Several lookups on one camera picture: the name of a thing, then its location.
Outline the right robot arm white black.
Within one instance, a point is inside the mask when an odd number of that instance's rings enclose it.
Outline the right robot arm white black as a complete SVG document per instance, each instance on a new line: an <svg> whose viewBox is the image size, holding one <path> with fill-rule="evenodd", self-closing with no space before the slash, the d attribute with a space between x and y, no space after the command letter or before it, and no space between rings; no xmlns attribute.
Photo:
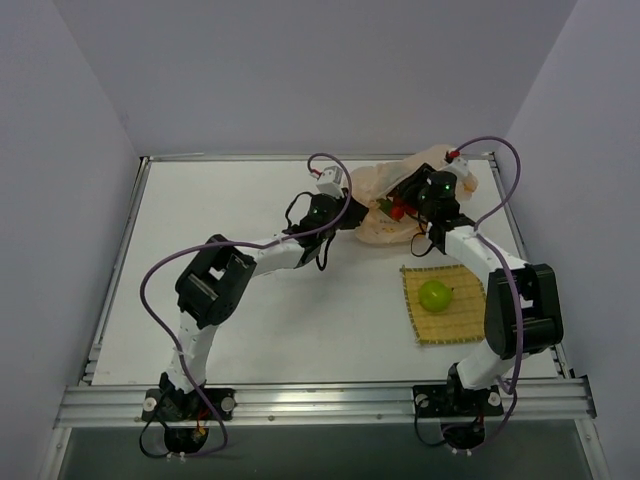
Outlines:
<svg viewBox="0 0 640 480"><path fill-rule="evenodd" d="M512 374L509 385L515 386L525 357L560 343L564 326L553 269L513 256L482 236L461 212L457 180L452 170L424 164L392 193L427 223L430 248L466 267L485 291L484 340L451 367L443 390L447 406L464 413L479 402L480 390L504 374Z"/></svg>

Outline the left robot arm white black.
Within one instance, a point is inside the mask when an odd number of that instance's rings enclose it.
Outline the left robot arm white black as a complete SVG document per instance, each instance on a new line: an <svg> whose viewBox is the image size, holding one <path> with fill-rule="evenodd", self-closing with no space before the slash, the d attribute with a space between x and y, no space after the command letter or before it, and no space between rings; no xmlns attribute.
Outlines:
<svg viewBox="0 0 640 480"><path fill-rule="evenodd" d="M166 408L179 419L194 417L202 405L197 389L206 382L206 364L218 327L237 309L253 278L293 270L316 261L323 246L340 230L361 225L369 208L354 199L313 194L307 214L281 233L238 246L221 234L190 261L176 281L181 313L178 341L159 387Z"/></svg>

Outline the green fake pear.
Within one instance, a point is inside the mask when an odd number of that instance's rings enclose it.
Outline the green fake pear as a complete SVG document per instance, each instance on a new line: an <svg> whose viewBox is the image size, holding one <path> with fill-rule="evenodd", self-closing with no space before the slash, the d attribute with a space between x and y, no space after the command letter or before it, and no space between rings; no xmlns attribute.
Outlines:
<svg viewBox="0 0 640 480"><path fill-rule="evenodd" d="M441 313L451 304L453 289L438 280L429 280L418 289L418 300L427 312Z"/></svg>

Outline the red fake fruit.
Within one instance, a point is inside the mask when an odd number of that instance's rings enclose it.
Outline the red fake fruit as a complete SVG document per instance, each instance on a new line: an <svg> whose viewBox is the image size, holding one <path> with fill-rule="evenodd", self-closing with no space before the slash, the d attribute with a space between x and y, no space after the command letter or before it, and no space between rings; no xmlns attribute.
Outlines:
<svg viewBox="0 0 640 480"><path fill-rule="evenodd" d="M379 209L395 222L399 222L406 215L404 201L401 198L388 198L378 200Z"/></svg>

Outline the translucent plastic bag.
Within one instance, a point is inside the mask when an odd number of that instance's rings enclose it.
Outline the translucent plastic bag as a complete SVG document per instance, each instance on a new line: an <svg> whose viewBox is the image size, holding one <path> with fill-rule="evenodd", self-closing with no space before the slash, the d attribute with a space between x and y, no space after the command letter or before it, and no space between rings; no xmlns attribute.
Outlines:
<svg viewBox="0 0 640 480"><path fill-rule="evenodd" d="M403 160L382 162L353 170L352 197L369 208L362 224L355 229L356 238L363 243L378 246L408 243L419 231L418 222L408 215L399 222L393 221L379 209L378 200L390 198L392 189L423 163L428 163L436 171L443 170L444 157L450 149L454 147L436 145ZM459 202L470 200L477 187L478 179L470 170L469 176L463 181L457 178L456 199Z"/></svg>

